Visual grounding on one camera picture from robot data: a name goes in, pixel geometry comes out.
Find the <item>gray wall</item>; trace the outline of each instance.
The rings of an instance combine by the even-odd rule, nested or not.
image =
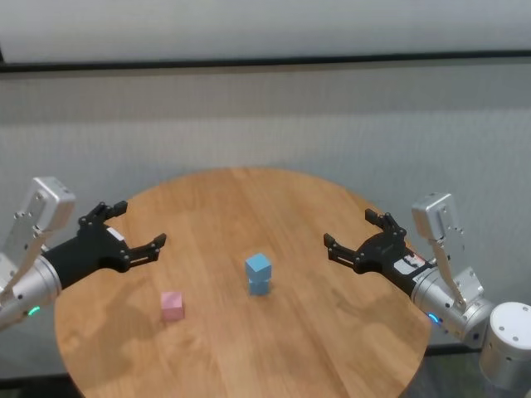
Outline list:
[[[7,0],[7,62],[522,50],[528,0]]]
[[[418,197],[454,192],[488,296],[531,303],[530,76],[519,60],[5,75],[0,237],[36,175],[70,187],[78,216],[199,169],[287,167],[411,231]],[[51,310],[0,338],[0,376],[62,370]]]

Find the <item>black stripe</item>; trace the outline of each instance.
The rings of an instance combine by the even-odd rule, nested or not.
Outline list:
[[[440,355],[471,354],[481,352],[481,348],[470,348],[465,344],[441,344],[428,346],[424,352],[424,357],[436,357]]]
[[[49,376],[27,376],[16,377],[12,379],[0,379],[0,390],[14,390],[16,388],[23,388],[42,382],[71,384],[72,379],[68,373]]]
[[[66,70],[132,70],[167,68],[203,68],[225,66],[289,66],[313,64],[339,64],[358,62],[459,60],[480,58],[531,57],[531,50],[517,51],[464,51],[430,52],[415,54],[384,54],[372,56],[302,56],[286,58],[250,58],[204,61],[127,61],[127,62],[75,62],[75,63],[2,63],[0,73],[47,72]]]

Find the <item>metal cylinder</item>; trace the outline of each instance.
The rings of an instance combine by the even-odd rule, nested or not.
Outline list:
[[[520,390],[531,380],[531,306],[503,303],[490,315],[480,369],[498,387]]]
[[[56,271],[39,256],[27,273],[13,286],[12,294],[0,303],[0,329],[22,321],[36,306],[53,302],[61,292]]]
[[[412,292],[412,302],[434,323],[467,346],[481,347],[493,304],[478,296],[463,310],[455,305],[453,297],[437,268],[419,278]]]

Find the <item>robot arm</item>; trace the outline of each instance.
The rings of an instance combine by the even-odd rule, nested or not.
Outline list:
[[[46,238],[66,224],[74,202],[74,195],[54,177],[33,179],[0,252],[0,330],[52,303],[63,289],[98,269],[126,272],[158,259],[165,234],[129,248],[124,237],[105,224],[126,212],[125,201],[114,206],[101,202],[79,219],[74,238],[41,252]]]
[[[341,246],[329,234],[329,259],[357,274],[378,272],[407,294],[432,320],[464,344],[482,348],[480,368],[497,386],[529,387],[531,377],[531,307],[483,297],[471,267],[465,267],[463,230],[451,194],[431,194],[413,205],[420,235],[427,238],[435,260],[425,261],[406,247],[406,231],[389,213],[365,211],[365,220],[382,229],[358,250]]]

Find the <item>pink cube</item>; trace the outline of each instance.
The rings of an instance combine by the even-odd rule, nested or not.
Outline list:
[[[160,298],[164,321],[178,321],[184,318],[183,294],[163,292]]]

